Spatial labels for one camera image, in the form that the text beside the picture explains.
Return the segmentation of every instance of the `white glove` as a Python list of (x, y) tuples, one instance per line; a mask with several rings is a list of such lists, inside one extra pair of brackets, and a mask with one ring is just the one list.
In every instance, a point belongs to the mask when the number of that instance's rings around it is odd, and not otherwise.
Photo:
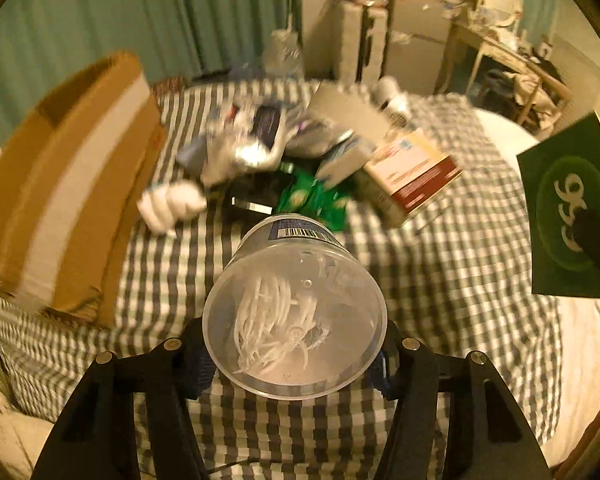
[(154, 234), (164, 234), (178, 220), (191, 220), (206, 209), (200, 188), (189, 180), (158, 184), (144, 190), (138, 211)]

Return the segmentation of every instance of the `table leg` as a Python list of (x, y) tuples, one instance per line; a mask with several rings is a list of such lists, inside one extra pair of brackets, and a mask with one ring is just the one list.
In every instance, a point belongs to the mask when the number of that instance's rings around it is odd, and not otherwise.
[(475, 77), (478, 75), (478, 69), (480, 68), (480, 63), (482, 62), (483, 55), (484, 54), (482, 52), (482, 49), (479, 48), (478, 55), (475, 57), (474, 68), (471, 70), (471, 77), (469, 78), (469, 83), (466, 86), (466, 91), (464, 92), (464, 95), (467, 95), (469, 93), (471, 86), (474, 84)]
[(454, 66), (456, 64), (456, 48), (458, 47), (458, 35), (455, 33), (453, 27), (446, 44), (445, 57), (442, 60), (444, 64), (445, 77), (444, 82), (436, 91), (436, 94), (443, 94), (449, 88), (451, 83), (451, 76), (454, 72)]
[(538, 94), (538, 90), (541, 86), (542, 80), (539, 79), (538, 84), (536, 84), (536, 87), (534, 88), (534, 91), (531, 92), (531, 94), (529, 94), (529, 97), (526, 99), (525, 105), (522, 107), (522, 110), (520, 110), (520, 113), (516, 118), (516, 122), (520, 124), (520, 126), (522, 126), (522, 124), (525, 123), (525, 119), (528, 117), (529, 112), (531, 111), (531, 108), (534, 105), (534, 99), (536, 98), (536, 94)]

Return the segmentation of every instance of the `white fabric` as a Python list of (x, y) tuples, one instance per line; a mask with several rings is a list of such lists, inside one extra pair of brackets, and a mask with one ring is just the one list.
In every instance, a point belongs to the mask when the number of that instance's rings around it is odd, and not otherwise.
[[(505, 74), (513, 79), (514, 97), (519, 106), (524, 106), (526, 100), (533, 93), (538, 85), (538, 76), (536, 74), (516, 74), (513, 72), (505, 72)], [(540, 129), (545, 134), (545, 139), (553, 131), (555, 123), (562, 116), (562, 112), (551, 101), (549, 94), (542, 87), (538, 89), (534, 95), (533, 110), (538, 114)]]
[[(485, 132), (511, 167), (538, 142), (508, 119), (477, 110)], [(600, 409), (600, 300), (560, 298), (562, 402), (555, 434), (542, 446), (549, 466), (563, 462)]]
[(194, 219), (205, 209), (202, 190), (189, 180), (153, 186), (138, 201), (142, 219), (156, 235), (167, 232), (178, 220)]

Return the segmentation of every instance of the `clear plastic container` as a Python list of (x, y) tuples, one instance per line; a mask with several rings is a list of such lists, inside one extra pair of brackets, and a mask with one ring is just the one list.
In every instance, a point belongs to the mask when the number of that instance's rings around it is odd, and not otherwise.
[(234, 383), (272, 399), (323, 396), (359, 377), (387, 325), (382, 293), (318, 222), (251, 229), (206, 299), (206, 347)]
[(298, 33), (288, 29), (274, 30), (262, 53), (262, 66), (272, 77), (304, 77)]

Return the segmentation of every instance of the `gingham blanket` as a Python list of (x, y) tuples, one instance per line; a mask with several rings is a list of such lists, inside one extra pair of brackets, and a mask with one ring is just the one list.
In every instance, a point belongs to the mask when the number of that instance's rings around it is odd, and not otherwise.
[[(180, 147), (203, 127), (210, 107), (234, 92), (308, 101), (317, 83), (209, 85), (168, 94), (170, 133), (153, 182), (180, 179)], [(453, 154), (463, 173), (400, 229), (385, 230), (366, 203), (349, 204), (340, 236), (369, 270), (388, 313), (433, 351), (486, 352), (503, 375), (538, 441), (554, 433), (560, 410), (561, 344), (555, 298), (531, 294), (530, 241), (520, 179), (486, 138), (465, 98), (423, 98), (414, 121)], [(24, 412), (55, 420), (94, 356), (145, 352), (202, 314), (205, 298), (244, 229), (212, 202), (176, 237), (155, 237), (139, 222), (128, 246), (116, 329), (57, 329), (0, 299), (0, 353)], [(213, 477), (368, 478), (391, 425), (394, 404), (363, 378), (313, 400), (265, 399), (216, 374), (189, 408)], [(141, 470), (153, 473), (146, 412), (136, 396)], [(431, 475), (440, 472), (446, 433), (439, 404)]]

